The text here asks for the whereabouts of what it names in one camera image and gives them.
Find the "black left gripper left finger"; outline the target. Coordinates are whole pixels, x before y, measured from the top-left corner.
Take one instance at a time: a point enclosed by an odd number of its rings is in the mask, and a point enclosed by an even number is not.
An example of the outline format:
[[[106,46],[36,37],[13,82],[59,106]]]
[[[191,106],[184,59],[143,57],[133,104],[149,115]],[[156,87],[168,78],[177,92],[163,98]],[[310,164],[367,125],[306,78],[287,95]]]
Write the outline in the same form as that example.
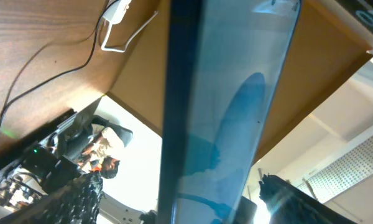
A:
[[[94,224],[103,195],[99,172],[84,174],[39,201],[0,218],[0,224]]]

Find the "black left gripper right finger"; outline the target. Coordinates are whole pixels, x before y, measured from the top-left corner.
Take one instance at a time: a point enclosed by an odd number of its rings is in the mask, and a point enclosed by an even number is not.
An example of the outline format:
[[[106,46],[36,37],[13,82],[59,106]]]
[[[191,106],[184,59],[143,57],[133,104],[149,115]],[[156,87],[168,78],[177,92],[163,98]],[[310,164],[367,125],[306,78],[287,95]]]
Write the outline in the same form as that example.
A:
[[[276,175],[264,175],[259,197],[273,224],[355,224]]]

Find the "blue Galaxy smartphone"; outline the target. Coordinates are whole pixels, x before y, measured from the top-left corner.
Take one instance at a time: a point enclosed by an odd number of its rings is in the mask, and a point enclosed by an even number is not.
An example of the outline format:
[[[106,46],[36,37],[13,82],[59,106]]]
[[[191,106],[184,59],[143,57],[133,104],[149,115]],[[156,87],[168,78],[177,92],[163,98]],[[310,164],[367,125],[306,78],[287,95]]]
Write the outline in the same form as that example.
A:
[[[232,223],[298,0],[170,3],[158,223]]]

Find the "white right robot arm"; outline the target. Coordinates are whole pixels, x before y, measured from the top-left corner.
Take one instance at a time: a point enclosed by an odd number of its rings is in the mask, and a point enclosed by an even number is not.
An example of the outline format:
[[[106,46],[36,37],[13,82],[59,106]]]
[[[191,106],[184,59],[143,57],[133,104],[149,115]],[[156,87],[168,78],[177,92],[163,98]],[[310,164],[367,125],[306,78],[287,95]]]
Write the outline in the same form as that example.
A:
[[[97,159],[83,155],[98,136],[94,127],[111,128],[124,144],[130,129],[92,114],[65,113],[30,138],[20,152],[0,160],[0,191],[17,184],[34,203],[4,219],[5,223],[96,223],[104,197],[104,171],[83,171]],[[347,223],[348,219],[275,175],[259,183],[260,198],[272,223]]]

